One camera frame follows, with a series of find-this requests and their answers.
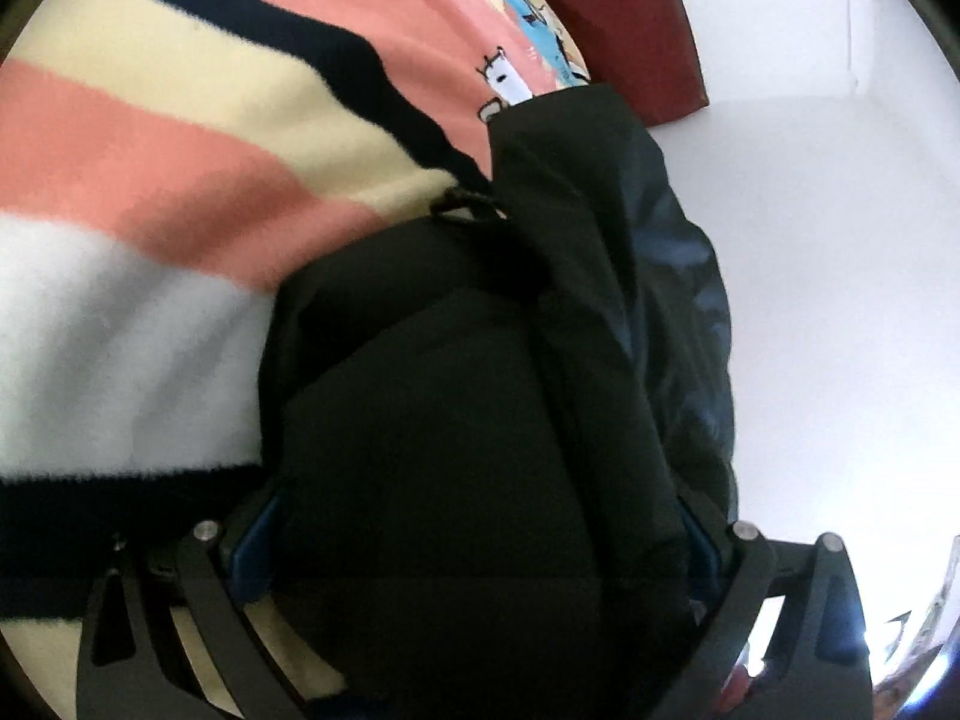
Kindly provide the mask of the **dark red headboard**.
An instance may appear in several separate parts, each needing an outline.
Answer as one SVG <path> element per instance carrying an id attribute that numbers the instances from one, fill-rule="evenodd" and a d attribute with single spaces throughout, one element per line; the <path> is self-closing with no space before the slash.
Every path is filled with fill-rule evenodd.
<path id="1" fill-rule="evenodd" d="M 683 0 L 547 0 L 586 60 L 646 125 L 672 124 L 709 104 Z"/>

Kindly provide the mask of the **black puffer jacket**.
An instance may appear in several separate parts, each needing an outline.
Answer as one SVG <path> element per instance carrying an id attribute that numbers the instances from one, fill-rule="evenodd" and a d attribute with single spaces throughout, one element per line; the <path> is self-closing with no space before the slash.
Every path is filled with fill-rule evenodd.
<path id="1" fill-rule="evenodd" d="M 495 115 L 467 215 L 283 283 L 270 592 L 368 718 L 643 718 L 697 645 L 677 491 L 736 500 L 715 251 L 612 89 Z"/>

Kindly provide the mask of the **Hello Kitty pink blanket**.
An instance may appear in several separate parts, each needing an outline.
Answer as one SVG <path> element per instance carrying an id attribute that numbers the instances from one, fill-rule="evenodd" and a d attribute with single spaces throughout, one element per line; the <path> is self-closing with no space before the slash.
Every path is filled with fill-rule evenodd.
<path id="1" fill-rule="evenodd" d="M 52 707 L 110 551 L 254 494 L 280 283 L 588 76 L 553 0 L 43 0 L 2 67 L 2 629 Z"/>

